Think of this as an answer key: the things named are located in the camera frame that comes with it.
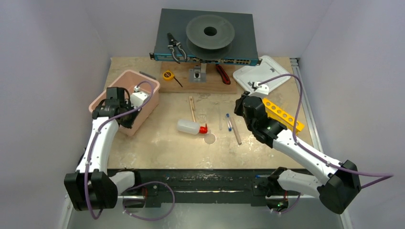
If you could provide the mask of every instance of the white plastic tray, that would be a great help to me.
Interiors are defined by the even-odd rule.
[[[260,59],[262,59],[262,63],[259,66],[245,66],[234,72],[234,79],[250,93],[253,92],[253,82],[265,81],[278,75],[289,73],[269,56],[262,56]],[[268,82],[267,85],[270,91],[273,91],[290,78],[290,76],[281,77]]]

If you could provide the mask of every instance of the yellow tape measure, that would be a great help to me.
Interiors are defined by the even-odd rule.
[[[167,70],[163,73],[163,79],[165,81],[170,81],[174,79],[174,74],[170,70]]]

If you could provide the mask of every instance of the red nozzle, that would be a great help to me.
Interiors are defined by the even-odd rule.
[[[207,123],[205,126],[200,126],[200,134],[206,134],[208,132]]]

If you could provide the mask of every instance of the plier handle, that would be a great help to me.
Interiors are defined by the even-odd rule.
[[[169,39],[169,45],[167,46],[171,52],[171,56],[173,60],[177,63],[180,63],[180,60],[177,58],[177,53],[174,47],[177,47],[177,49],[180,51],[180,53],[183,55],[184,61],[187,62],[187,53],[183,49],[183,46],[181,45],[180,42],[178,42],[176,39],[174,39],[173,35],[171,33],[167,34],[167,38]]]

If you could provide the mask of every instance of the yellow perforated bar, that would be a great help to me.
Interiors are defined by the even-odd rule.
[[[280,107],[275,105],[270,100],[264,98],[263,103],[266,107],[267,116],[269,118],[276,119],[277,121],[281,122],[282,124],[286,125],[288,129],[291,131],[293,130],[294,125],[294,117],[288,114],[287,112],[283,111]],[[298,134],[302,129],[304,129],[305,125],[302,124],[300,121],[297,121],[297,132]]]

